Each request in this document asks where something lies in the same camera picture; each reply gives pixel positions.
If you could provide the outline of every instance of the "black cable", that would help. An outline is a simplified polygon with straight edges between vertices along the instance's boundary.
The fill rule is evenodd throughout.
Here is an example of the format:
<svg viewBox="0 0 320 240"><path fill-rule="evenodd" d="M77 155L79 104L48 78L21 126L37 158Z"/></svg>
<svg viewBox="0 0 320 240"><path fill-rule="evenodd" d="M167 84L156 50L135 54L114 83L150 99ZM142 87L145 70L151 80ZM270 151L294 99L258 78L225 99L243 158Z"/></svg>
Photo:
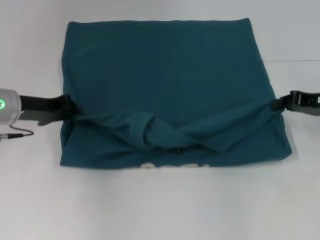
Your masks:
<svg viewBox="0 0 320 240"><path fill-rule="evenodd" d="M15 126L12 126L12 125L9 125L9 127L14 129L14 130L27 132L27 134L22 134L23 137L32 136L33 134L35 134L33 131L28 130L28 129L19 128L19 127L15 127Z"/></svg>

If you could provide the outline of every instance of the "teal t-shirt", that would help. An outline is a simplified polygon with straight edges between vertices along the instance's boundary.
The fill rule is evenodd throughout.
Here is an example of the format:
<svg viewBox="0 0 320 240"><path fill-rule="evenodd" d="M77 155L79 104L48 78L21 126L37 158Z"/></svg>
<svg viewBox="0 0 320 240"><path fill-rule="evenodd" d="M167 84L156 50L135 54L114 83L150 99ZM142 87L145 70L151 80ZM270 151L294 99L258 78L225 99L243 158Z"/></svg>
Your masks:
<svg viewBox="0 0 320 240"><path fill-rule="evenodd" d="M248 18L70 22L61 165L232 166L291 154Z"/></svg>

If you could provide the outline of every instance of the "white table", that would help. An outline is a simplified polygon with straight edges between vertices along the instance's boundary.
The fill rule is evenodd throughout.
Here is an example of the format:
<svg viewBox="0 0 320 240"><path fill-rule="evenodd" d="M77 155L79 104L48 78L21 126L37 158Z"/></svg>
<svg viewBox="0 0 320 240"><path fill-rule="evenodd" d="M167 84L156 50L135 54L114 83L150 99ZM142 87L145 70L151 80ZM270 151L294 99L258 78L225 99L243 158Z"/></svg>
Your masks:
<svg viewBox="0 0 320 240"><path fill-rule="evenodd" d="M277 96L320 92L316 0L1 0L0 87L62 93L69 21L249 17ZM0 143L2 240L318 240L320 118L284 114L293 155L231 168L59 166L60 122ZM0 127L0 133L8 128Z"/></svg>

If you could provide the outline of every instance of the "cloth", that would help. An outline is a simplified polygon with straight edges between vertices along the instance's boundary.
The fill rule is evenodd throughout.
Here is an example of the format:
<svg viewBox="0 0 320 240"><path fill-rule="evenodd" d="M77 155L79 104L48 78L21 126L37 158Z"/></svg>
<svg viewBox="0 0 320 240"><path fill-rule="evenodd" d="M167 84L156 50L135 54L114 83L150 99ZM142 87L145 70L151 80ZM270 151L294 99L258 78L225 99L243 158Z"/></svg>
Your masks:
<svg viewBox="0 0 320 240"><path fill-rule="evenodd" d="M68 24L60 164L233 166L292 153L248 18Z"/></svg>

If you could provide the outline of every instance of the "white background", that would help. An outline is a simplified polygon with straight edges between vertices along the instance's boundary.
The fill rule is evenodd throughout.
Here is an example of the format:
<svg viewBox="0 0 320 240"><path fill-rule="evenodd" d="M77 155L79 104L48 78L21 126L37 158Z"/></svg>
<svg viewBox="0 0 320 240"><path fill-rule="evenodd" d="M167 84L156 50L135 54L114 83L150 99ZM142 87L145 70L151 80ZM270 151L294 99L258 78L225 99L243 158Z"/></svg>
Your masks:
<svg viewBox="0 0 320 240"><path fill-rule="evenodd" d="M62 93L69 21L249 17L278 97L320 92L318 0L0 0L0 88ZM61 123L0 143L1 240L318 240L320 117L284 114L293 155L231 168L59 166ZM0 133L11 132L0 127Z"/></svg>

